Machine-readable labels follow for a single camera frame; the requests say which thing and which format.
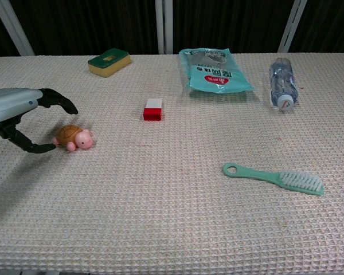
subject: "turtle shell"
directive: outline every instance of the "turtle shell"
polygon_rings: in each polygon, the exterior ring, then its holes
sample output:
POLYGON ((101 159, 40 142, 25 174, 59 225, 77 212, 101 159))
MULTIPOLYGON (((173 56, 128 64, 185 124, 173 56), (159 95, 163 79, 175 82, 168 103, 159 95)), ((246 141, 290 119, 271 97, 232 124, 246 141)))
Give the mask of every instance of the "turtle shell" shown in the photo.
POLYGON ((75 136, 80 133, 83 129, 76 125, 63 126, 57 133, 56 138, 62 145, 66 145, 68 142, 75 143, 75 136))

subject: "pink turtle leg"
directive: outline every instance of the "pink turtle leg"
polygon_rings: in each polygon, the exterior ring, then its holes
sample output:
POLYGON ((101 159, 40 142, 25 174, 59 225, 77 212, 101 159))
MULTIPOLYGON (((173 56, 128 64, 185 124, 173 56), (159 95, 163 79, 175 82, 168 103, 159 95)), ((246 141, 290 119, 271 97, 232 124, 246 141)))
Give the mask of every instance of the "pink turtle leg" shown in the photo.
POLYGON ((68 151, 70 151, 70 152, 74 152, 75 151, 75 144, 74 144, 74 142, 68 142, 68 144, 67 144, 67 149, 68 149, 68 151))
POLYGON ((55 144, 56 146, 58 146, 58 145, 60 144, 60 142, 58 142, 58 140, 57 140, 56 137, 54 137, 54 138, 52 139, 52 143, 55 144))

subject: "water bottle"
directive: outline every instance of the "water bottle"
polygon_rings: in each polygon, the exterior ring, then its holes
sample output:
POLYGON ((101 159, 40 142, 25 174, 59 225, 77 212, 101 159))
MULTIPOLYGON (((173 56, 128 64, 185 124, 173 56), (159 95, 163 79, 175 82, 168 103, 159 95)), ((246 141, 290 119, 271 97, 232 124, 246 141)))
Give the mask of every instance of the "water bottle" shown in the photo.
POLYGON ((291 62, 277 58, 270 66, 271 101, 281 111, 293 108, 298 98, 291 62))

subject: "toothbrush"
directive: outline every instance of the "toothbrush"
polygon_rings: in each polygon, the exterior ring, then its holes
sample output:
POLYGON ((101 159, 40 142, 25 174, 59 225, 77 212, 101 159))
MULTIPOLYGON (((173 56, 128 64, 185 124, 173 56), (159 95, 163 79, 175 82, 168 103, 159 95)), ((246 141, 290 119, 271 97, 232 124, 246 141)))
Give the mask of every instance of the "toothbrush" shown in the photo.
POLYGON ((310 195, 322 196, 325 188, 320 177, 308 173, 301 173, 291 170, 281 172, 258 171, 236 163, 226 163, 223 166, 223 173, 232 178, 250 178, 265 180, 274 183, 281 188, 298 191, 310 195), (235 168, 236 172, 230 172, 230 168, 235 168))

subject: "teal plastic bag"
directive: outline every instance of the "teal plastic bag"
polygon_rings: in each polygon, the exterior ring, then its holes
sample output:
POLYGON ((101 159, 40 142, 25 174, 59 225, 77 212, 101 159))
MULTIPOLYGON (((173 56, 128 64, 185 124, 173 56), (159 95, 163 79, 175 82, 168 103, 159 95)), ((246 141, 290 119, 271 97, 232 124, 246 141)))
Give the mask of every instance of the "teal plastic bag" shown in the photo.
POLYGON ((179 56, 191 89, 212 93, 253 90, 229 49, 184 49, 179 56))

